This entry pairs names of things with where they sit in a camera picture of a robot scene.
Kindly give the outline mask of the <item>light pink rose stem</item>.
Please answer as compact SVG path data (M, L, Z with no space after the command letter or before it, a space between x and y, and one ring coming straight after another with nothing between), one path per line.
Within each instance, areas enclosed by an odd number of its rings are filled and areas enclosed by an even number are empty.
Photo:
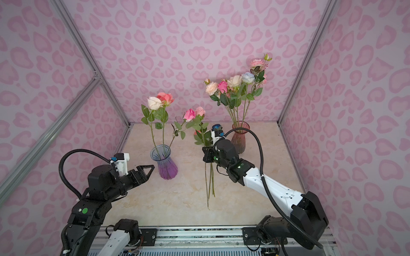
M262 59L254 59L251 61L250 72L255 77L255 83L261 83L265 80L265 70L268 68L271 61L272 57L267 53Z

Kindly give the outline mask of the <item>pink bud rose stem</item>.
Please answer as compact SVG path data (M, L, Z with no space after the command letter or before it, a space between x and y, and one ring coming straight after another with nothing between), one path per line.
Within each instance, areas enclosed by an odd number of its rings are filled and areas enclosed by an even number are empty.
M207 208L210 209L209 201L212 197L215 197L215 185L214 185L214 164L208 160L209 149L213 145L211 137L211 130L208 129L208 123L204 121L206 111L202 107L198 107L195 111L193 128L195 144L201 147L205 163L205 183L206 183L206 197Z

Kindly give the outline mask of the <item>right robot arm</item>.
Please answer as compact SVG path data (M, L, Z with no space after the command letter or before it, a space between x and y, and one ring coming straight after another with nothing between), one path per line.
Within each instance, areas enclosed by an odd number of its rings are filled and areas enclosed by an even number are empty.
M258 240L270 244L279 239L294 239L305 249L323 248L320 243L329 224L318 196L312 192L292 190L265 175L262 167L242 159L227 139L212 147L203 147L203 161L225 169L234 182L268 198L279 217L265 216L255 228Z

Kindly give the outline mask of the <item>white blue rose stem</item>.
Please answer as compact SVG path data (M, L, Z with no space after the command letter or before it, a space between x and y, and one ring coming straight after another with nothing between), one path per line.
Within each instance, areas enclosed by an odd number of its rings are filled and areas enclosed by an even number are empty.
M260 96L263 91L263 83L265 82L264 72L253 74L244 73L242 75L242 83L239 89L242 100L253 101Z

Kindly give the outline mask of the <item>peach rose stem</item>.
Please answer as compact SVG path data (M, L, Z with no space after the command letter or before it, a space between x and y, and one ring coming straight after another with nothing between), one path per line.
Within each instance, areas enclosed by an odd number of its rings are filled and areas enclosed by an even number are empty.
M219 102L219 99L220 99L219 98L220 93L218 91L218 84L219 83L220 82L212 82L210 79L205 80L205 84L206 84L205 91L206 91L206 94L210 97L210 99L217 103L217 106L223 106Z

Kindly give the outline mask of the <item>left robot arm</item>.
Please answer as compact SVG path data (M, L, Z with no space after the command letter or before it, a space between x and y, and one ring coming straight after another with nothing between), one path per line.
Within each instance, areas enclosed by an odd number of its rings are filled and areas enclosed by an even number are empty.
M154 170L154 165L140 165L119 177L111 165L95 167L88 175L88 188L73 206L61 232L63 249L60 254L86 256L112 203L146 183Z

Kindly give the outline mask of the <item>dark pink rose stem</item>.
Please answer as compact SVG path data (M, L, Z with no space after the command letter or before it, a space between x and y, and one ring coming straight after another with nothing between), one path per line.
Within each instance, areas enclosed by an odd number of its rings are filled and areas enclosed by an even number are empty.
M218 84L218 91L220 93L219 102L225 106L228 111L229 116L231 117L233 124L237 124L237 117L235 112L236 99L231 96L231 90L228 87L228 83L225 80L222 80Z

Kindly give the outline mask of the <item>cream white rose stem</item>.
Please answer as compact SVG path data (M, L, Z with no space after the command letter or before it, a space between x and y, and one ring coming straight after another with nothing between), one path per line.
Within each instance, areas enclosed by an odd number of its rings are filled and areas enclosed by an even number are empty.
M236 87L240 86L242 84L242 76L241 75L235 75L231 77L230 79L227 80L227 86L231 89L234 90Z

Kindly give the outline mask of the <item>magenta rose stem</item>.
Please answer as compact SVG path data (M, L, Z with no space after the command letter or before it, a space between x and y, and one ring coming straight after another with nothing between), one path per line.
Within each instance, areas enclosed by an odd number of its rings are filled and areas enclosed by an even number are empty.
M191 121L193 121L195 119L195 117L196 117L195 111L192 108L190 108L183 115L181 122L174 121L174 123L171 125L172 128L173 128L173 136L172 136L171 142L169 144L170 148L172 147L172 145L173 145L176 138L181 138L182 140L185 139L185 137L186 137L185 130L187 129L186 126Z

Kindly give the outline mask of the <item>red grey glass vase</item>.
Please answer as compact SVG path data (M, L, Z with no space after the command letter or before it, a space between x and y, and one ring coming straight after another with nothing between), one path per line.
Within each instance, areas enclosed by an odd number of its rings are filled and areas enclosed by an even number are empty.
M246 134L248 133L250 126L245 121L238 121L232 125L233 129L240 128L240 130L235 130L231 142L235 146L238 154L242 154L246 149Z

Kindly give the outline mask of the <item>purple blue glass vase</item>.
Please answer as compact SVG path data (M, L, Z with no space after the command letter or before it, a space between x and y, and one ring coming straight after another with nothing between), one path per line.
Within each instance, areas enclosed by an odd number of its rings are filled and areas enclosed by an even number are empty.
M151 150L150 157L157 163L161 178L171 180L177 176L178 167L171 157L171 149L169 146L156 146Z

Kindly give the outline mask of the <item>coral red rose stem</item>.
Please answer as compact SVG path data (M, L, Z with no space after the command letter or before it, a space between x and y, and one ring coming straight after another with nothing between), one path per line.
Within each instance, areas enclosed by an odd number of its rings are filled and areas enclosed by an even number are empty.
M155 119L157 120L155 128L162 130L162 144L165 145L165 126L169 119L167 107L170 107L175 99L170 93L165 92L158 93L157 98L161 101L161 106L155 114Z

